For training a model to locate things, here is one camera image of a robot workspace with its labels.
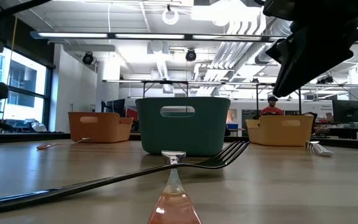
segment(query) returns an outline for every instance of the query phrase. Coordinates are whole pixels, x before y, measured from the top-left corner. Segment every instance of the metal fork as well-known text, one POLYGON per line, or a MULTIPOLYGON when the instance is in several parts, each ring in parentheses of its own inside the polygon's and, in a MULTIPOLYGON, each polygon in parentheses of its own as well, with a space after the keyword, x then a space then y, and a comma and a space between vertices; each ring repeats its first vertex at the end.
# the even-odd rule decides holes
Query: metal fork
POLYGON ((28 207, 31 205, 51 202, 52 200, 56 200, 58 198, 63 198, 69 195, 102 187, 108 184, 113 184, 134 177, 140 177, 143 175, 152 174, 155 172, 169 170, 177 167, 220 169, 228 166, 234 160, 236 160, 241 155, 241 153, 244 152, 244 150, 247 148, 248 145, 249 142, 244 142, 244 141, 233 142, 232 144, 228 145, 228 147, 224 148, 221 152, 219 152, 215 156, 203 162, 199 162, 197 164, 187 164, 187 163, 179 162, 177 164, 154 167, 154 168, 132 172, 128 174, 122 174, 122 175, 107 177, 98 180, 91 180, 88 182, 82 182, 79 184, 73 184, 73 185, 58 187, 54 189, 40 190, 37 192, 31 192, 26 194, 0 197, 0 212, 7 212, 23 207, 28 207))

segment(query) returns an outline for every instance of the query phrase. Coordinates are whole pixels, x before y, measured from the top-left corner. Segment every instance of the security camera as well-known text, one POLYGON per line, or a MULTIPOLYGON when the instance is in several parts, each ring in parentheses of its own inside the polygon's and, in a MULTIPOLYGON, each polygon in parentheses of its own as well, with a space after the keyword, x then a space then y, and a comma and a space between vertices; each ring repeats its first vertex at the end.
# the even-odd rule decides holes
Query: security camera
POLYGON ((194 49, 188 49, 186 54, 186 61, 188 62, 194 62, 197 58, 196 52, 194 49))
POLYGON ((92 52, 87 52, 85 53, 85 56, 82 58, 82 62, 85 65, 92 65, 93 63, 95 63, 95 58, 93 57, 93 53, 92 52))

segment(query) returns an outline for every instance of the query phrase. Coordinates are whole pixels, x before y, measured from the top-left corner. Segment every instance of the man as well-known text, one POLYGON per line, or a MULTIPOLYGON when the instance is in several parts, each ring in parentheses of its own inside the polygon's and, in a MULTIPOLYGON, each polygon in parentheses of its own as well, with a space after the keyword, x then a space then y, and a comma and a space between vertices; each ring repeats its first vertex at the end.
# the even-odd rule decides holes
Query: man
POLYGON ((268 107, 262 110, 260 112, 260 115, 284 115, 284 112, 280 109, 278 109, 276 106, 276 102, 278 99, 274 96, 271 96, 267 99, 268 101, 268 107))

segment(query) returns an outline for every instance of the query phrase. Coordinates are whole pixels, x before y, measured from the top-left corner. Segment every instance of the handle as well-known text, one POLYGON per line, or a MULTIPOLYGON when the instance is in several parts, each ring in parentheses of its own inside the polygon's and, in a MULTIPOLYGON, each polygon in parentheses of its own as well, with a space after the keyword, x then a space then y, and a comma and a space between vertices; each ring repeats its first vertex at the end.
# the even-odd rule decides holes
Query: handle
POLYGON ((88 182, 73 184, 64 187, 58 187, 54 189, 40 190, 32 193, 0 197, 0 212, 8 212, 11 210, 24 208, 31 205, 47 203, 58 198, 63 198, 69 195, 77 194, 87 190, 120 182, 123 180, 131 179, 134 177, 140 177, 142 175, 152 174, 155 172, 172 169, 179 166, 180 164, 165 165, 165 166, 154 167, 142 171, 132 172, 129 174, 122 174, 114 177, 91 180, 88 182))

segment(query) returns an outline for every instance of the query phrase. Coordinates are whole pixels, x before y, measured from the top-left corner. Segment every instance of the table surface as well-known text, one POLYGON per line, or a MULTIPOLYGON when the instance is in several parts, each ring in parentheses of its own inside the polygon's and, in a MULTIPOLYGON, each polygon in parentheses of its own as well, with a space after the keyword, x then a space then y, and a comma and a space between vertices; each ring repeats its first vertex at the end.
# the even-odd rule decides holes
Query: table surface
MULTIPOLYGON (((50 142, 0 144, 0 196, 165 163, 161 156, 146 154, 139 141, 36 150, 45 143, 50 142)), ((358 149, 329 149, 333 158, 298 147, 250 145, 224 169, 179 168, 179 175, 203 223, 358 223, 358 149)), ((0 223, 147 223, 168 175, 150 174, 1 213, 0 223)))

